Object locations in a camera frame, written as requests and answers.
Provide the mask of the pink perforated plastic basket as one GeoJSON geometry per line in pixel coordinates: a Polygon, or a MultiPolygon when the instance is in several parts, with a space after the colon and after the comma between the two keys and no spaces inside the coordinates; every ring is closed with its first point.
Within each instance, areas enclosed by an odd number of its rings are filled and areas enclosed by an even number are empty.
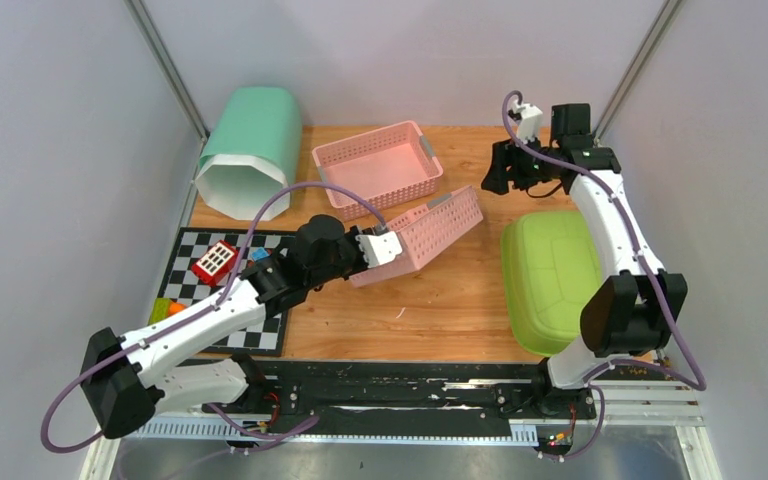
{"type": "Polygon", "coordinates": [[[378,210],[436,192],[443,167],[414,121],[403,121],[312,150],[320,179],[378,210]]]}

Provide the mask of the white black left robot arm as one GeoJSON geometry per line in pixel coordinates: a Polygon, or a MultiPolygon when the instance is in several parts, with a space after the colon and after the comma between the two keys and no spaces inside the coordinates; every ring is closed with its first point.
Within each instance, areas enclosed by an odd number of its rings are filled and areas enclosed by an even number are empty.
{"type": "Polygon", "coordinates": [[[402,252],[386,227],[346,229],[335,217],[315,215],[292,238],[229,277],[226,288],[167,319],[117,335],[94,333],[80,383],[108,439],[127,436],[155,415],[206,403],[258,411],[266,386],[242,356],[210,364],[185,360],[232,333],[303,303],[332,280],[347,280],[393,261],[402,252]]]}

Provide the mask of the large lime green tub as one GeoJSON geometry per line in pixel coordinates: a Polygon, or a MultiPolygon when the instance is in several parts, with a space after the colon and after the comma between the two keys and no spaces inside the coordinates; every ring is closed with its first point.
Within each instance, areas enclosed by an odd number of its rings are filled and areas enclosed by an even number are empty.
{"type": "Polygon", "coordinates": [[[609,274],[585,216],[575,210],[526,214],[500,237],[506,308],[516,342],[550,357],[580,335],[580,315],[609,274]]]}

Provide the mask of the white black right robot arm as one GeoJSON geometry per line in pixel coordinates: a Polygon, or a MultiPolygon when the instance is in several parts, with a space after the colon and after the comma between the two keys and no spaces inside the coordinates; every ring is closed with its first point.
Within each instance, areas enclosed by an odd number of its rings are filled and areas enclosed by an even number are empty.
{"type": "Polygon", "coordinates": [[[535,105],[505,100],[502,118],[507,136],[492,147],[482,189],[504,195],[555,182],[575,204],[524,215],[501,235],[511,327],[540,357],[525,405],[552,418],[572,412],[605,370],[675,339],[688,285],[651,252],[619,160],[593,138],[588,104],[554,106],[548,144],[535,105]]]}

